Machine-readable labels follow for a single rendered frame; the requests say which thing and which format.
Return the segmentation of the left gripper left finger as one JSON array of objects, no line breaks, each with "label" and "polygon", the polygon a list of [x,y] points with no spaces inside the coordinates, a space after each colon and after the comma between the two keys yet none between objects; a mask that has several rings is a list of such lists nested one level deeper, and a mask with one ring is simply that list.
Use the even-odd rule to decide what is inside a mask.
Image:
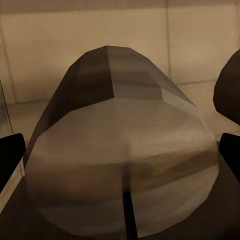
[{"label": "left gripper left finger", "polygon": [[0,193],[26,152],[22,133],[0,138]]}]

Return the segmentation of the pillar candle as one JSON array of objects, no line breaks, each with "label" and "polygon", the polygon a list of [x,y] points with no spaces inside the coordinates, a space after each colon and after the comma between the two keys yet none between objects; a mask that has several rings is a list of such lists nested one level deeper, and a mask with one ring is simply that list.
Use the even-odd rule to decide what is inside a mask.
[{"label": "pillar candle", "polygon": [[240,125],[240,49],[221,70],[212,101],[218,113]]},{"label": "pillar candle", "polygon": [[219,175],[200,109],[149,58],[111,45],[69,67],[22,159],[45,219],[94,240],[138,240],[184,221]]}]

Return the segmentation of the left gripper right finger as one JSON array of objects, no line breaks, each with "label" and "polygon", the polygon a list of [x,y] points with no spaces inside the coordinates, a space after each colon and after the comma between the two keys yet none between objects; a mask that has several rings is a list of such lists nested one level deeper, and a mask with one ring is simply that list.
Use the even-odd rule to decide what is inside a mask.
[{"label": "left gripper right finger", "polygon": [[240,136],[223,133],[219,151],[240,182]]}]

